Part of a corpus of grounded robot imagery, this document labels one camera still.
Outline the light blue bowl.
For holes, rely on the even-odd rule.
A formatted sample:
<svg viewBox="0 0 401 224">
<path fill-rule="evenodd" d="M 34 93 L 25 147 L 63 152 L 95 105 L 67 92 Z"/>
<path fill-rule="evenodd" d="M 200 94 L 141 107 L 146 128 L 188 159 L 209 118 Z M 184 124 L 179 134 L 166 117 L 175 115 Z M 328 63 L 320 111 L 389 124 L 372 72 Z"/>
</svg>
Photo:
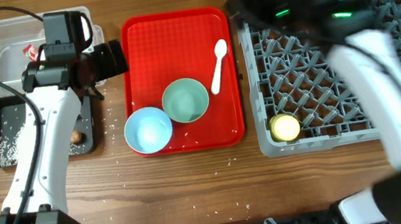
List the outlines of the light blue bowl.
<svg viewBox="0 0 401 224">
<path fill-rule="evenodd" d="M 155 107 L 143 107 L 132 113 L 124 129 L 125 140 L 130 148 L 144 155 L 161 151 L 173 134 L 171 119 Z"/>
</svg>

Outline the brown carrot stick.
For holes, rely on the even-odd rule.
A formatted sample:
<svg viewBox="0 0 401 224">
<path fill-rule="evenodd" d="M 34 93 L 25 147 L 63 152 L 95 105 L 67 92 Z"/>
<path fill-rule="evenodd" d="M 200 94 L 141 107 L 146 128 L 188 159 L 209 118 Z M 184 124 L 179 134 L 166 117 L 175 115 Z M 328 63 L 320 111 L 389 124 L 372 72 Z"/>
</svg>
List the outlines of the brown carrot stick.
<svg viewBox="0 0 401 224">
<path fill-rule="evenodd" d="M 82 141 L 83 141 L 83 134 L 77 130 L 73 131 L 70 142 L 73 145 L 77 145 L 77 144 L 80 144 Z"/>
</svg>

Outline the green bowl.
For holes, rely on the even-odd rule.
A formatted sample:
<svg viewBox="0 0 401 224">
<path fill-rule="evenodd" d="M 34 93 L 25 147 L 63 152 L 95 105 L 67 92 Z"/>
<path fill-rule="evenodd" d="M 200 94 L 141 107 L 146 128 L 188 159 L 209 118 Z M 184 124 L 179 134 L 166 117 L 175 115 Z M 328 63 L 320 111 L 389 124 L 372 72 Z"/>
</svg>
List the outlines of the green bowl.
<svg viewBox="0 0 401 224">
<path fill-rule="evenodd" d="M 199 81 L 183 78 L 167 86 L 161 103 L 171 120 L 187 124 L 197 121 L 207 111 L 209 94 Z"/>
</svg>

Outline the white plastic spoon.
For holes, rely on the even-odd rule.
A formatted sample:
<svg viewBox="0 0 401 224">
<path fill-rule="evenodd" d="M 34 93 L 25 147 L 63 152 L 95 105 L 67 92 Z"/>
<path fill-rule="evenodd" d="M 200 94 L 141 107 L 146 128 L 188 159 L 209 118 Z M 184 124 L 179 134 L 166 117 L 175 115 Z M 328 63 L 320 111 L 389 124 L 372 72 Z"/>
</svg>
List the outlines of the white plastic spoon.
<svg viewBox="0 0 401 224">
<path fill-rule="evenodd" d="M 224 39 L 220 39 L 216 42 L 214 47 L 214 54 L 216 55 L 216 64 L 213 73 L 213 81 L 211 82 L 211 93 L 217 95 L 220 92 L 220 84 L 221 84 L 221 69 L 222 69 L 222 62 L 223 58 L 227 54 L 227 43 Z"/>
</svg>

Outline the white rice pile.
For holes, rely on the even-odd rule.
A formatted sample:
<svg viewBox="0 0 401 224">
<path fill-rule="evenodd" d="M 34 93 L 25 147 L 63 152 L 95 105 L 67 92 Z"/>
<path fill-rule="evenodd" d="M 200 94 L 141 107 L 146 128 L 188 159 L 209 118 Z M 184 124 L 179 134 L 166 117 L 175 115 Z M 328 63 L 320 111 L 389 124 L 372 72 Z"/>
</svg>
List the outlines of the white rice pile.
<svg viewBox="0 0 401 224">
<path fill-rule="evenodd" d="M 18 140 L 24 125 L 14 136 L 0 136 L 0 167 L 15 166 L 17 164 Z"/>
</svg>

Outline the yellow cup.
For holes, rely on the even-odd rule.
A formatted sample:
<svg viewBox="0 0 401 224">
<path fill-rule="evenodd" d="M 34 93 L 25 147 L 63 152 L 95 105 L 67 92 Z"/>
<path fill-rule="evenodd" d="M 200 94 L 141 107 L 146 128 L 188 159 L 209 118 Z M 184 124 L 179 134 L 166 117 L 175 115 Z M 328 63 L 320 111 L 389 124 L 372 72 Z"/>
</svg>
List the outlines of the yellow cup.
<svg viewBox="0 0 401 224">
<path fill-rule="evenodd" d="M 277 142 L 291 142 L 300 134 L 301 126 L 297 118 L 286 114 L 277 114 L 270 119 L 269 130 Z"/>
</svg>

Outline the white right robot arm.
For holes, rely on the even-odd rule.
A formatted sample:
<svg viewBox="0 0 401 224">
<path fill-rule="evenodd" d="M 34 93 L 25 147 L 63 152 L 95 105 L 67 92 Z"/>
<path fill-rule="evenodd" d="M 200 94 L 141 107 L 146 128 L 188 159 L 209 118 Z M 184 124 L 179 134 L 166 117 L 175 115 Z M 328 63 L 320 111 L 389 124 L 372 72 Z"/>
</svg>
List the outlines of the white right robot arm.
<svg viewBox="0 0 401 224">
<path fill-rule="evenodd" d="M 396 173 L 332 206 L 337 224 L 401 223 L 401 63 L 366 0 L 228 0 L 231 16 L 319 42 L 379 130 Z"/>
</svg>

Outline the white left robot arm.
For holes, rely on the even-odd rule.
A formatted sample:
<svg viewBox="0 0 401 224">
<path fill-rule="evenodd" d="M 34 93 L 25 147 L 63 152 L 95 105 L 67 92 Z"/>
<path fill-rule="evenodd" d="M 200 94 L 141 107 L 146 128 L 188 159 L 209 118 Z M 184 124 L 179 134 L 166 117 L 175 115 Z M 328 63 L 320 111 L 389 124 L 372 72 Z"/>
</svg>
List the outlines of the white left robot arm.
<svg viewBox="0 0 401 224">
<path fill-rule="evenodd" d="M 22 75 L 15 97 L 24 102 L 18 162 L 0 224 L 81 224 L 66 205 L 70 142 L 85 97 L 96 83 L 128 71 L 117 40 L 93 44 L 90 19 L 77 11 L 46 12 L 45 43 Z"/>
</svg>

